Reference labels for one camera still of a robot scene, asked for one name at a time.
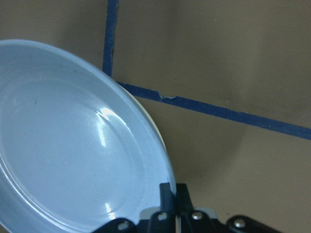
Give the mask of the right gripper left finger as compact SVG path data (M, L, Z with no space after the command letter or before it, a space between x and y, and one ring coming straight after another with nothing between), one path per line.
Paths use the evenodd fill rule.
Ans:
M160 210L151 214L149 219L140 220L138 224L126 218L116 218L100 228L95 233L174 233L175 199L169 183L161 183Z

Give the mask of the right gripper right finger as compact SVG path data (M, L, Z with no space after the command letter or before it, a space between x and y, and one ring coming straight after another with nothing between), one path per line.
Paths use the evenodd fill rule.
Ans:
M243 215L221 223L206 211L195 209L185 183L176 185L176 201L182 233L277 233L278 230Z

